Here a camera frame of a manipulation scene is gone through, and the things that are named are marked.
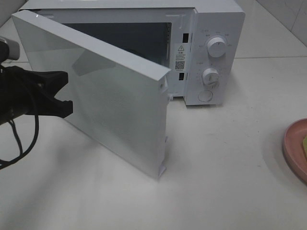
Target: white microwave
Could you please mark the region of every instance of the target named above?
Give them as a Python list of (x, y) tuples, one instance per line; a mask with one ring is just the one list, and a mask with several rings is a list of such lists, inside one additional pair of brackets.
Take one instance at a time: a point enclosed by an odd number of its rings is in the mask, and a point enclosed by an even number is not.
[(29, 0), (13, 14), (33, 70), (68, 72), (67, 120), (153, 177), (168, 101), (222, 103), (244, 18), (234, 0)]

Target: open microwave door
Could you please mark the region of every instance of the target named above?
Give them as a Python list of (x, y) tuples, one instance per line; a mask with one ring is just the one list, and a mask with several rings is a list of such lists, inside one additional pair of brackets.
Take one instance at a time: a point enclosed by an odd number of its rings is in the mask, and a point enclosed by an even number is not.
[(73, 101), (67, 120), (157, 178), (165, 169), (170, 69), (31, 11), (13, 14), (33, 71), (65, 71), (57, 98)]

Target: table surface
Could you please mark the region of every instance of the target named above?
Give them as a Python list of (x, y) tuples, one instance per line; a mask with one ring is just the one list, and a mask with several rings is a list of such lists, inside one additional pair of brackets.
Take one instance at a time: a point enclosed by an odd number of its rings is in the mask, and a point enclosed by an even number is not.
[[(241, 4), (247, 24), (225, 102), (170, 102), (167, 170), (158, 181), (66, 121), (41, 117), (33, 151), (0, 172), (0, 229), (305, 230), (307, 186), (286, 164), (282, 140), (307, 114), (307, 49), (258, 3)], [(256, 25), (255, 15), (267, 23)], [(6, 31), (14, 33), (9, 23)], [(276, 37), (266, 34), (268, 24), (278, 25)], [(252, 25), (271, 46), (247, 46)], [(16, 125), (27, 146), (33, 117)], [(9, 125), (0, 127), (0, 137), (0, 155), (9, 159), (18, 152)]]

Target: sticker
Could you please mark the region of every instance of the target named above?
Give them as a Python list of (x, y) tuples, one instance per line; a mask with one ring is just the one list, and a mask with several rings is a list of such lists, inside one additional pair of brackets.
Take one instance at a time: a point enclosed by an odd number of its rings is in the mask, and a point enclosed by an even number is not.
[(172, 69), (176, 71), (184, 71), (186, 69), (190, 45), (189, 43), (177, 43), (174, 45), (174, 63)]

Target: timer knob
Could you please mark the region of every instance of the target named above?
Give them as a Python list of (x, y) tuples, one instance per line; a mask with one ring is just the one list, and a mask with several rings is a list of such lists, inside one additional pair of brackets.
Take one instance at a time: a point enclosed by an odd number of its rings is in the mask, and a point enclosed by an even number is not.
[(216, 69), (209, 68), (202, 73), (202, 82), (209, 89), (218, 86), (220, 74)]
[(224, 53), (226, 53), (226, 47), (226, 40), (221, 36), (211, 38), (207, 43), (208, 53), (213, 58), (219, 58), (223, 56)]

